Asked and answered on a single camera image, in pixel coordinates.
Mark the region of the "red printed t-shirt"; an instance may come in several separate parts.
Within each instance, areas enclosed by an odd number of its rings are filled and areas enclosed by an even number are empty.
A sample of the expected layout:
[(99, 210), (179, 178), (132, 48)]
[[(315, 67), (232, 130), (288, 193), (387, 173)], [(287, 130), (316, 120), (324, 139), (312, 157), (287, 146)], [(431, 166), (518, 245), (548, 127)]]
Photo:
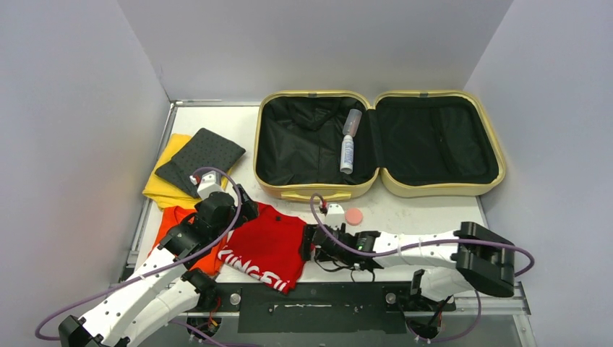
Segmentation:
[(301, 256), (302, 219), (258, 204), (259, 215), (228, 235), (217, 258), (282, 294), (296, 287), (306, 263)]

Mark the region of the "dark grey dotted cloth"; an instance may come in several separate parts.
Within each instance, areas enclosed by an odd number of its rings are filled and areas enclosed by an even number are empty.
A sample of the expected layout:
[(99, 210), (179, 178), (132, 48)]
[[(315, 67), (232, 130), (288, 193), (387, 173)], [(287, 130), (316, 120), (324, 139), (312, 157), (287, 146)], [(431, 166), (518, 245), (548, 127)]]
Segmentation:
[(169, 162), (156, 169), (155, 175), (188, 196), (198, 198), (197, 186), (189, 178), (197, 169), (213, 167), (228, 174), (245, 152), (235, 142), (201, 128), (171, 156)]

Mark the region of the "white spray bottle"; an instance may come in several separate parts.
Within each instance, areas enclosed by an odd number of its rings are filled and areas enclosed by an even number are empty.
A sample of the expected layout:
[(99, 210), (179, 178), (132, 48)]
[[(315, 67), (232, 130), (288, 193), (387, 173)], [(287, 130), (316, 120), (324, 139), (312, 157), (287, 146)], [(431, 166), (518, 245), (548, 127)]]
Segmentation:
[(353, 173), (353, 156), (354, 142), (353, 137), (349, 134), (343, 137), (340, 149), (340, 168), (339, 171), (343, 174)]

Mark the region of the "clear plastic cup bottle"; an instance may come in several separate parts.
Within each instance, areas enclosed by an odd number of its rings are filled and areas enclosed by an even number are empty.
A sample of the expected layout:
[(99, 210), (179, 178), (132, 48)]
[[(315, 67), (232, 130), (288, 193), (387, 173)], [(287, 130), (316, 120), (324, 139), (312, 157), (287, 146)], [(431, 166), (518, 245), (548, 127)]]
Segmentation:
[(352, 108), (348, 112), (348, 116), (346, 118), (346, 122), (343, 126), (343, 135), (355, 137), (357, 133), (357, 129), (359, 128), (359, 124), (362, 117), (362, 112), (359, 109)]

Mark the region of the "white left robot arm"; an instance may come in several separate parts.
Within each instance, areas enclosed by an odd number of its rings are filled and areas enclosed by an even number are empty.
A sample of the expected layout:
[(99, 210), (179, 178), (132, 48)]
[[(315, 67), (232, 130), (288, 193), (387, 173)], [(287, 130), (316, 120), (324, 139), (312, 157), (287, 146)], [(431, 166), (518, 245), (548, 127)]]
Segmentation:
[(59, 325), (62, 346), (138, 346), (176, 316), (219, 303), (214, 279), (194, 265), (231, 230), (258, 216), (237, 184), (232, 197), (211, 192), (195, 213), (170, 228), (148, 258), (99, 305)]

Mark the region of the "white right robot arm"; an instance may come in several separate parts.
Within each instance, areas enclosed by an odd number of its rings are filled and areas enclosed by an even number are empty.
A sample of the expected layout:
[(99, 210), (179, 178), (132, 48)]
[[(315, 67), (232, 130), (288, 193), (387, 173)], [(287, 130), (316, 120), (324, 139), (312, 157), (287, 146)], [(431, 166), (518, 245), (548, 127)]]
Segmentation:
[(417, 267), (410, 302), (427, 309), (464, 291), (507, 298), (514, 294), (514, 244), (474, 222), (439, 234), (406, 235), (381, 231), (346, 232), (341, 226), (325, 233), (317, 224), (303, 229), (303, 260), (336, 260), (357, 270), (401, 265)]

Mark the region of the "round pink soap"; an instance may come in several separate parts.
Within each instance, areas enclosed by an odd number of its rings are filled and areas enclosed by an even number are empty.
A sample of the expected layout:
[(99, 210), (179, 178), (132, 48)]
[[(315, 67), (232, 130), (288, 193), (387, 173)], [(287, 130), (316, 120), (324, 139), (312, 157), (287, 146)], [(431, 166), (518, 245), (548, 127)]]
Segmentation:
[(350, 226), (359, 226), (364, 219), (362, 211), (357, 207), (352, 207), (345, 211), (344, 217)]

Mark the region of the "orange folded t-shirt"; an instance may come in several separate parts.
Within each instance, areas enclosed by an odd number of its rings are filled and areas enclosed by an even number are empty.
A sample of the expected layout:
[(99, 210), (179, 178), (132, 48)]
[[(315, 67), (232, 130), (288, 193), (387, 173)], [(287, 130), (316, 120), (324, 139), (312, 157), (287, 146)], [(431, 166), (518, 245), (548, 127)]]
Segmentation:
[[(163, 209), (162, 220), (158, 228), (158, 233), (155, 238), (153, 249), (157, 247), (159, 242), (168, 233), (171, 227), (179, 224), (188, 215), (195, 213), (194, 209), (184, 209), (180, 206), (167, 207)], [(204, 273), (211, 277), (215, 277), (223, 265), (223, 261), (218, 258), (219, 251), (224, 248), (227, 243), (225, 236), (217, 245), (215, 245), (208, 255), (201, 258), (194, 265), (195, 268), (201, 269)]]

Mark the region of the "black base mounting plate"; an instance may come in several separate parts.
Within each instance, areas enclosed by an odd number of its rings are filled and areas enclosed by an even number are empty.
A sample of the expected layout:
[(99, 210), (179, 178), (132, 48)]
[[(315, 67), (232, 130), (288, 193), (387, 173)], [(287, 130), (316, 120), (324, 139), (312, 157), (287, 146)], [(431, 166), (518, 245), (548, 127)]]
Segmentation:
[(187, 322), (201, 330), (208, 320), (238, 320), (239, 333), (404, 333), (407, 322), (436, 325), (434, 314), (455, 304), (411, 293), (405, 282), (299, 283), (288, 294), (256, 283), (220, 283), (207, 309), (193, 309)]

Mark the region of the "yellow open suitcase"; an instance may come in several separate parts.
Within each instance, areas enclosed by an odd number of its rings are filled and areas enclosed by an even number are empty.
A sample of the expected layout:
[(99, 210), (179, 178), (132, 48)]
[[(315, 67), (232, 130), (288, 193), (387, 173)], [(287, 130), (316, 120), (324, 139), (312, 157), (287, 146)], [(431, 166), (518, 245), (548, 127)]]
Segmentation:
[[(348, 175), (340, 149), (352, 108), (363, 114)], [(349, 200), (376, 181), (399, 197), (476, 197), (507, 171), (484, 107), (462, 90), (391, 90), (373, 102), (349, 90), (273, 93), (260, 105), (253, 167), (267, 194), (293, 201)]]

